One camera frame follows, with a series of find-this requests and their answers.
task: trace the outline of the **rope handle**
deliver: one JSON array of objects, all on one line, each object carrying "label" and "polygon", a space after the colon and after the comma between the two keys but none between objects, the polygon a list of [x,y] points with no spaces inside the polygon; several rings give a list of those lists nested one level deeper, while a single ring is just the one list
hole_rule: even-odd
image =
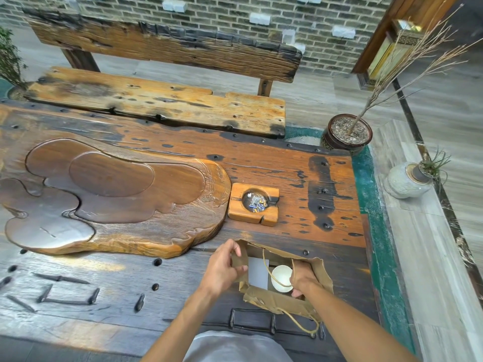
[{"label": "rope handle", "polygon": [[319,324],[317,321],[315,321],[315,320],[313,320],[313,319],[312,319],[312,320],[313,320],[313,321],[314,321],[314,322],[317,324],[317,328],[315,328],[314,330],[307,330],[307,329],[305,329],[305,328],[304,328],[302,325],[300,325],[300,323],[299,323],[297,320],[295,320],[295,318],[294,318],[292,315],[290,315],[290,313],[289,313],[289,312],[285,311],[284,309],[282,309],[282,308],[280,308],[280,307],[277,307],[277,309],[278,309],[278,310],[280,310],[280,311],[282,311],[282,312],[283,312],[283,313],[284,313],[286,316],[288,316],[289,318],[291,318],[291,319],[292,319],[292,321],[295,323],[295,325],[296,325],[296,326],[298,326],[298,327],[299,327],[299,329],[300,329],[300,330],[302,330],[302,331],[304,331],[305,333],[308,333],[308,334],[315,334],[315,333],[317,333],[317,332],[318,332],[319,327],[320,327],[320,324]]},{"label": "rope handle", "polygon": [[[278,279],[276,279],[276,278],[275,278],[275,277],[272,275],[272,273],[270,272],[270,270],[269,270],[269,268],[268,268],[268,266],[267,266],[267,262],[265,261],[265,249],[263,249],[263,248],[262,248],[262,256],[263,256],[263,264],[265,265],[265,268],[267,268],[267,271],[269,272],[270,277],[272,277],[272,278],[275,280],[275,282],[277,282],[277,283],[278,283],[279,285],[281,285],[282,287],[293,287],[292,285],[288,285],[288,286],[286,286],[286,285],[282,284],[282,283],[281,283],[281,282],[280,282]],[[294,259],[293,259],[293,258],[292,258],[292,272],[295,272],[295,264],[294,264]]]}]

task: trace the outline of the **small potted plant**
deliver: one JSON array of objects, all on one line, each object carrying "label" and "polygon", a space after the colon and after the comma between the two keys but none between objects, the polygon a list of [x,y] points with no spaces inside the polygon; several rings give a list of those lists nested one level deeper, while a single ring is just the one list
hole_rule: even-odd
[{"label": "small potted plant", "polygon": [[7,96],[11,99],[26,100],[23,95],[29,83],[22,78],[22,71],[27,68],[18,55],[18,49],[12,43],[12,31],[0,26],[0,77],[13,85]]},{"label": "small potted plant", "polygon": [[[332,117],[322,134],[321,145],[323,147],[329,150],[343,149],[348,150],[353,155],[358,154],[362,151],[364,146],[369,144],[372,139],[371,127],[362,119],[369,109],[375,106],[386,106],[388,104],[395,103],[402,99],[402,97],[397,96],[398,93],[414,82],[418,81],[420,78],[436,73],[445,74],[451,69],[452,66],[466,62],[452,60],[455,57],[465,53],[469,47],[475,43],[478,43],[481,39],[470,45],[458,46],[449,51],[445,51],[442,54],[439,51],[441,44],[452,40],[452,35],[454,32],[451,31],[452,26],[448,25],[448,19],[455,12],[453,12],[447,18],[435,23],[432,28],[428,28],[424,32],[422,38],[414,45],[414,47],[409,49],[401,60],[399,60],[395,65],[392,63],[394,54],[391,53],[389,55],[389,63],[386,64],[385,69],[383,68],[383,71],[374,85],[374,90],[372,91],[371,96],[367,99],[365,107],[357,116],[353,114],[338,114],[335,117]],[[405,36],[406,34],[404,31],[399,33],[395,44],[397,45],[400,39]],[[399,74],[406,70],[407,67],[409,67],[414,61],[419,58],[434,57],[435,55],[439,55],[439,57],[435,58],[431,63],[429,63],[428,67],[416,78],[394,92],[391,92],[383,97],[380,96],[399,76]]]},{"label": "small potted plant", "polygon": [[434,157],[427,157],[419,163],[396,165],[383,180],[383,187],[395,198],[419,197],[427,192],[434,181],[441,181],[441,173],[448,179],[448,173],[441,168],[450,162],[450,155],[437,150]]}]

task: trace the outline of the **paper bag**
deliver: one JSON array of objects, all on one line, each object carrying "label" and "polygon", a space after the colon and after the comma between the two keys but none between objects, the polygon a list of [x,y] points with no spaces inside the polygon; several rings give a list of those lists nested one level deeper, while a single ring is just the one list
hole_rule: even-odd
[{"label": "paper bag", "polygon": [[[248,265],[248,257],[262,258],[270,261],[270,265],[287,265],[292,268],[292,259],[303,260],[311,264],[312,270],[317,277],[317,280],[326,290],[334,293],[332,280],[324,268],[324,261],[319,258],[304,258],[298,255],[287,253],[286,251],[271,248],[265,245],[251,243],[245,240],[238,240],[237,243],[241,248],[241,257],[232,255],[233,267],[239,265]],[[248,272],[238,278],[239,291],[244,293],[243,300],[262,309],[269,310],[274,314],[293,314],[303,316],[305,318],[314,320],[317,323],[322,321],[320,315],[313,308],[308,300],[299,300],[293,298],[291,295],[279,293],[276,291],[264,290],[263,288],[251,286],[248,283]]]}]

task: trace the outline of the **spiky green plant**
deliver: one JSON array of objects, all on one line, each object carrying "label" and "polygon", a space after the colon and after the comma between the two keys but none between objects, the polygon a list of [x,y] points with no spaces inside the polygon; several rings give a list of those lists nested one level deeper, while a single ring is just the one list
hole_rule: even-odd
[{"label": "spiky green plant", "polygon": [[27,82],[22,78],[22,70],[27,68],[18,55],[18,49],[12,43],[12,31],[0,26],[0,77],[10,84],[27,89]]},{"label": "spiky green plant", "polygon": [[437,148],[436,153],[432,158],[428,157],[419,163],[419,169],[427,176],[438,179],[440,181],[441,173],[446,174],[443,183],[441,183],[443,185],[448,180],[448,173],[441,168],[451,161],[450,158],[451,155],[448,155],[445,151]]}]

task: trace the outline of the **wooden table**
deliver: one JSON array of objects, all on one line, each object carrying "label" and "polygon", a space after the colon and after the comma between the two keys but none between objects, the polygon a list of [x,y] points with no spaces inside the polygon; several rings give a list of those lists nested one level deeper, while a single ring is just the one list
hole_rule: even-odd
[{"label": "wooden table", "polygon": [[[121,147],[218,161],[232,182],[280,188],[280,217],[275,227],[226,218],[214,239],[160,266],[153,258],[116,253],[47,256],[0,238],[2,276],[12,281],[0,291],[0,335],[33,339],[90,350],[143,355],[196,289],[208,258],[226,239],[245,239],[294,254],[324,260],[335,294],[378,320],[366,257],[366,241],[355,190],[351,158],[346,152],[240,133],[174,128],[157,123],[82,112],[38,103],[0,102],[0,156],[26,133],[73,132]],[[1,208],[2,228],[11,215]],[[11,266],[17,269],[8,272]],[[57,282],[50,297],[79,299],[100,287],[95,305],[36,304],[51,282],[32,273],[88,280],[90,285]],[[159,284],[159,290],[152,286]],[[141,293],[145,304],[134,305]],[[14,295],[38,310],[30,313],[5,295]],[[302,325],[312,322],[298,318]],[[245,304],[233,285],[215,305],[200,331],[232,330],[272,336],[294,361],[343,360],[325,328],[312,339],[285,315]]]}]

